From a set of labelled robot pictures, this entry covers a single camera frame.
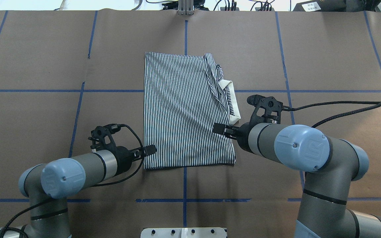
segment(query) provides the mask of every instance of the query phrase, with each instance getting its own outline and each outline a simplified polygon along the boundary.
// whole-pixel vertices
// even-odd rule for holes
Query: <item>folded cloth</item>
[[[144,169],[235,163],[232,141],[212,130],[236,123],[239,109],[233,83],[210,53],[146,53],[144,89],[144,143],[157,147]]]

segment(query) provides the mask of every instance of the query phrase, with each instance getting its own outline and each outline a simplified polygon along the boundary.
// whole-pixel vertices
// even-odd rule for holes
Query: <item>white mounting plate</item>
[[[227,238],[227,229],[221,227],[145,228],[141,232],[141,238]]]

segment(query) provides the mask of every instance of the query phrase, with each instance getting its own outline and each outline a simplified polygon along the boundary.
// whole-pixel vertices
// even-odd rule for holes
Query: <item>white label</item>
[[[321,10],[321,8],[317,2],[305,3],[305,4],[302,4],[302,7],[304,8],[304,10],[306,12],[313,12],[313,11]]]

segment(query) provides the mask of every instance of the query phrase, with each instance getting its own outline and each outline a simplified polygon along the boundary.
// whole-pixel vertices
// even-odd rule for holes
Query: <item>striped fabric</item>
[[[232,141],[212,133],[215,122],[239,117],[233,84],[213,56],[145,57],[144,140],[157,153],[145,158],[144,169],[234,164]]]

